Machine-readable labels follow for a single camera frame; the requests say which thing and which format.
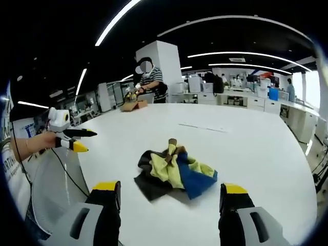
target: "cardboard box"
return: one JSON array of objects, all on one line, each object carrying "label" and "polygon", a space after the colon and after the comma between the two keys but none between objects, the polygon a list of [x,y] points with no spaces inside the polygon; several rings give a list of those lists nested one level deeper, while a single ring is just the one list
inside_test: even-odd
[{"label": "cardboard box", "polygon": [[142,109],[144,107],[147,107],[148,103],[146,100],[143,101],[136,101],[136,102],[126,102],[123,104],[123,106],[121,107],[121,111],[122,112],[131,112],[135,109]]}]

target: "blue container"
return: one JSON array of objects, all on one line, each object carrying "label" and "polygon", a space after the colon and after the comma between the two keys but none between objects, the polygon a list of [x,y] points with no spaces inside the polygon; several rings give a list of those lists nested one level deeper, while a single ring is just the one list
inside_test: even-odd
[{"label": "blue container", "polygon": [[277,101],[278,98],[279,98],[279,90],[274,89],[274,88],[270,88],[269,89],[269,99]]}]

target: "black ceiling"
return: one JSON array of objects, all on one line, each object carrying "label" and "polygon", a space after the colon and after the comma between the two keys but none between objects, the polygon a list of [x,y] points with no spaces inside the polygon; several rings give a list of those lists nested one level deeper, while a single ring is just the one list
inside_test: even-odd
[{"label": "black ceiling", "polygon": [[[142,0],[95,47],[104,28],[127,0],[27,2],[13,3],[8,11],[5,66],[13,84],[14,100],[43,105],[53,103],[49,97],[52,91],[77,86],[84,68],[88,70],[80,93],[132,74],[135,52],[155,40],[177,45],[181,66],[194,69],[208,68],[210,63],[230,63],[230,57],[244,57],[247,63],[273,68],[287,65],[276,59],[249,55],[187,58],[207,52],[249,51],[295,61],[315,56],[312,43],[301,35],[251,19],[202,22],[157,38],[158,34],[187,21],[218,15],[258,15],[309,36],[319,30],[314,26],[317,20],[311,16],[314,10],[299,2]],[[314,16],[318,16],[320,8],[315,11]],[[17,82],[15,78],[19,75],[23,79]]]}]

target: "striped shirt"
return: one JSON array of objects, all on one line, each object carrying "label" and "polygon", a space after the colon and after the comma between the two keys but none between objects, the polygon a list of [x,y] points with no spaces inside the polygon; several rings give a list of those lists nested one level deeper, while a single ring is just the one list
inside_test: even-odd
[{"label": "striped shirt", "polygon": [[142,76],[139,83],[141,86],[144,86],[154,81],[158,81],[160,84],[152,89],[147,89],[145,93],[154,93],[154,101],[166,98],[167,90],[163,89],[165,84],[163,82],[162,71],[159,67],[154,67],[149,77]]}]

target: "window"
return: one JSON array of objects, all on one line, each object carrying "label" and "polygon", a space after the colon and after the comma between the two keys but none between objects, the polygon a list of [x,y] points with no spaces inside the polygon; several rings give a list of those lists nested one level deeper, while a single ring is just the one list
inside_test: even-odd
[{"label": "window", "polygon": [[320,82],[318,71],[306,72],[306,99],[313,107],[320,108]]},{"label": "window", "polygon": [[302,83],[302,73],[293,73],[293,86],[295,89],[295,95],[298,99],[303,100],[303,83]]}]

